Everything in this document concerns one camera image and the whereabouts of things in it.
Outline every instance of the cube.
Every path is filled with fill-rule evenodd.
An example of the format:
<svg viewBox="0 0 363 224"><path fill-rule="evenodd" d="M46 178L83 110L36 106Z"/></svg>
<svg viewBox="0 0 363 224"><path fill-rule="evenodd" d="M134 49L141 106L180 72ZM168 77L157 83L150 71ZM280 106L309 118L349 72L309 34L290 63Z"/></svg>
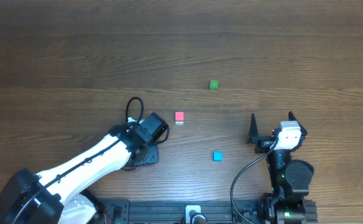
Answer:
<svg viewBox="0 0 363 224"><path fill-rule="evenodd" d="M211 80L211 83L209 84L210 90L218 90L219 81L217 80Z"/></svg>
<svg viewBox="0 0 363 224"><path fill-rule="evenodd" d="M184 124L184 112L175 113L175 124Z"/></svg>
<svg viewBox="0 0 363 224"><path fill-rule="evenodd" d="M213 161L221 162L223 160L222 152L213 152Z"/></svg>

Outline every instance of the blue cube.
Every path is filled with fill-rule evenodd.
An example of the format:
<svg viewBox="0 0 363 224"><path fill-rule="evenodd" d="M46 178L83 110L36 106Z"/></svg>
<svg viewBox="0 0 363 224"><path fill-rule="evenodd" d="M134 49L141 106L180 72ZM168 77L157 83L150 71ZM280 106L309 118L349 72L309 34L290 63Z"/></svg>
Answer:
<svg viewBox="0 0 363 224"><path fill-rule="evenodd" d="M213 152L213 161L221 162L223 160L223 152Z"/></svg>

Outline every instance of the white arm cover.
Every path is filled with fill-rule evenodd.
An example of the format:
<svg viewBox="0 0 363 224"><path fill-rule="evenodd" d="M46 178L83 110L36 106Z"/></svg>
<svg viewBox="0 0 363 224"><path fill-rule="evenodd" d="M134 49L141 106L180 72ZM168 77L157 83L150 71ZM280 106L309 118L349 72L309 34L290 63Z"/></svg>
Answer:
<svg viewBox="0 0 363 224"><path fill-rule="evenodd" d="M39 182L42 185L49 183L56 178L56 175L66 172L68 169L107 148L117 140L117 137L112 137L109 134L106 135L97 145L72 160L53 169L39 172L37 174L41 177ZM124 167L130 156L131 153L126 150L126 145L120 141L102 156L95 157L90 163L85 163L83 166L76 168L73 172L63 177L60 183L56 182L52 184L47 190L52 195L59 194L61 196L60 202L65 205L98 179Z"/></svg>

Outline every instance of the green cube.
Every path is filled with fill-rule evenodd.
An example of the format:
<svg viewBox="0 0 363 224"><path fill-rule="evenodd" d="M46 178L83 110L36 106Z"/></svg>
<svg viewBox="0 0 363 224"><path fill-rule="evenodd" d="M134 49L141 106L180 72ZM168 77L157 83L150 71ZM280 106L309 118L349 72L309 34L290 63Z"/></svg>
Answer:
<svg viewBox="0 0 363 224"><path fill-rule="evenodd" d="M211 80L211 83L209 84L210 90L218 90L219 81L217 80Z"/></svg>

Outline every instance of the wooden table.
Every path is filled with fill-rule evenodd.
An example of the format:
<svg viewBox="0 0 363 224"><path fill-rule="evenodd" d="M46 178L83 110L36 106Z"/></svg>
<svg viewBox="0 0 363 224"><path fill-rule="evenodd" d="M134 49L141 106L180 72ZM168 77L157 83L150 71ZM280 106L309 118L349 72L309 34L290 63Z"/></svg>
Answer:
<svg viewBox="0 0 363 224"><path fill-rule="evenodd" d="M258 157L250 114L270 134L292 110L309 132L293 155L315 167L319 220L363 222L363 0L0 0L0 190L23 167L89 149L132 96L170 138L158 164L107 175L97 196L229 200ZM262 161L235 197L269 191Z"/></svg>

